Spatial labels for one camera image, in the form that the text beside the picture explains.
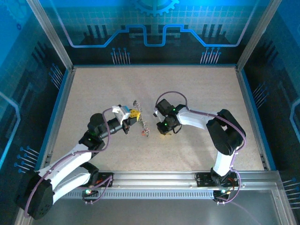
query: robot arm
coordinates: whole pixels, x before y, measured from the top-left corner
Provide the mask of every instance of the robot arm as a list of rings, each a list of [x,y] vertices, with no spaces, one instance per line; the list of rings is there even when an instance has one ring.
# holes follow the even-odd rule
[[[108,127],[111,134],[115,134],[119,130],[128,133],[131,125],[136,123],[139,114],[131,113],[126,106],[113,106],[113,113],[115,118],[108,121]],[[108,136],[103,116],[101,113],[96,113],[91,116],[88,124],[88,131],[80,139],[77,144],[67,155],[73,154],[72,157],[68,157],[62,160],[51,171],[47,177],[42,180],[35,191],[33,198],[29,204],[28,214],[34,219],[43,217],[52,207],[52,205],[63,195],[73,190],[78,186],[84,185],[85,187],[94,186],[98,183],[99,179],[103,179],[103,176],[99,178],[99,169],[88,161],[97,155],[94,152],[88,152],[89,150],[101,150],[104,148],[105,143],[103,138]],[[49,172],[54,164],[38,170],[28,171],[22,178],[17,192],[16,204],[25,209],[28,198],[41,178]]]
[[[244,130],[228,110],[221,110],[218,116],[234,124],[246,136]],[[185,105],[174,107],[167,100],[163,99],[156,105],[154,116],[160,120],[157,128],[161,134],[165,135],[175,131],[177,126],[191,125],[197,128],[208,130],[214,146],[218,150],[217,159],[211,168],[211,179],[217,186],[220,186],[230,174],[230,164],[236,149],[242,144],[241,135],[231,126],[212,116],[205,115],[195,110],[188,110]]]

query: speckled work surface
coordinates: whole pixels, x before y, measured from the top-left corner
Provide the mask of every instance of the speckled work surface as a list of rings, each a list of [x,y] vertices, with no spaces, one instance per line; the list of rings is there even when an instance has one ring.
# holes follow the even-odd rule
[[[98,67],[77,68],[52,162],[68,153],[87,130],[90,116],[112,105],[142,104],[142,116],[148,122],[149,137],[141,136],[135,124],[129,134],[112,135],[110,147],[90,162],[100,170],[112,171],[196,171],[209,170],[215,162],[215,150],[207,131],[184,126],[177,135],[163,136],[157,131],[153,114],[157,97],[177,90],[188,98],[191,109],[218,112],[228,109],[247,134],[247,145],[239,153],[238,170],[263,170],[245,103],[234,68],[228,67]],[[177,94],[165,98],[174,106],[183,104]]]

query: yellow object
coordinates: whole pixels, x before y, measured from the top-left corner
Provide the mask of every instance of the yellow object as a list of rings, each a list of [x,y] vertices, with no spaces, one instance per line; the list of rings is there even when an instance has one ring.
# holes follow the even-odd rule
[[[129,115],[130,118],[136,117],[136,121],[138,121],[140,118],[140,115],[141,115],[141,113],[139,111],[137,111],[135,109],[130,110],[130,115]]]

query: enclosure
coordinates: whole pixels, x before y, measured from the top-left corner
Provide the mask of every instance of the enclosure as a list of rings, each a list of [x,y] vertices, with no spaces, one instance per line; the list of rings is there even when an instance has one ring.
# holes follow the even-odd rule
[[[299,10],[295,0],[0,0],[3,224],[297,224]],[[217,155],[207,131],[157,130],[155,102],[170,90],[190,109],[229,110],[245,130],[232,203],[197,186]],[[85,206],[75,188],[25,218],[15,204],[24,173],[73,149],[93,114],[135,100],[149,136],[135,124],[90,160],[114,173],[104,198]]]

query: gear graphic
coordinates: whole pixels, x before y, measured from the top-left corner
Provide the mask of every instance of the gear graphic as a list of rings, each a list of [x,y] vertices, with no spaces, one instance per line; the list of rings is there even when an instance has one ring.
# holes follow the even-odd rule
[[[179,0],[131,0],[131,2],[141,13],[157,16],[158,14],[163,15],[164,12],[169,13],[169,10],[174,9]]]
[[[26,0],[2,0],[4,6],[6,6],[9,14],[18,23],[27,15],[27,2]]]

